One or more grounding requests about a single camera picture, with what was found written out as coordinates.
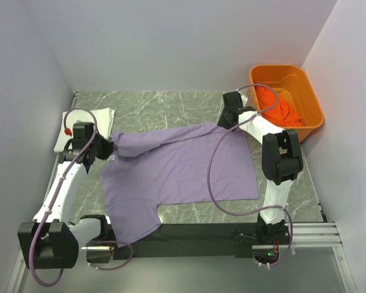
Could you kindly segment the purple t shirt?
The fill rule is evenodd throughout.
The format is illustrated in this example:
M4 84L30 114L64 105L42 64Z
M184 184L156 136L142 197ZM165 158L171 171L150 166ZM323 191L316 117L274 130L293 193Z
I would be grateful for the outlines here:
M149 132L114 132L113 159L100 172L104 204L119 241L160 226L160 205L256 200L256 174L242 131L216 123Z

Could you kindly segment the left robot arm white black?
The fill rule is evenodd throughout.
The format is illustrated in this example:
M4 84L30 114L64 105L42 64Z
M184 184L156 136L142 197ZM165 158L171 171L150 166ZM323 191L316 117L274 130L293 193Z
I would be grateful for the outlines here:
M107 218L101 214L81 217L74 226L69 216L74 198L96 159L106 160L113 142L98 134L91 122L77 122L72 138L59 154L57 173L48 196L31 222L18 228L18 240L28 269L69 269L79 250L90 241L105 244L110 237Z

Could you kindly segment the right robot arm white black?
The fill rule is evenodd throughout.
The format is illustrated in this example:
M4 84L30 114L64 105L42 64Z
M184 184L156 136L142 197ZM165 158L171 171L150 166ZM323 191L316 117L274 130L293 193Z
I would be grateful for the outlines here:
M241 129L262 145L261 166L267 185L256 230L249 238L261 244L273 244L283 236L289 240L291 229L285 225L285 206L291 186L303 170L298 134L272 124L252 107L245 107L237 91L223 94L223 104L217 125L233 131Z

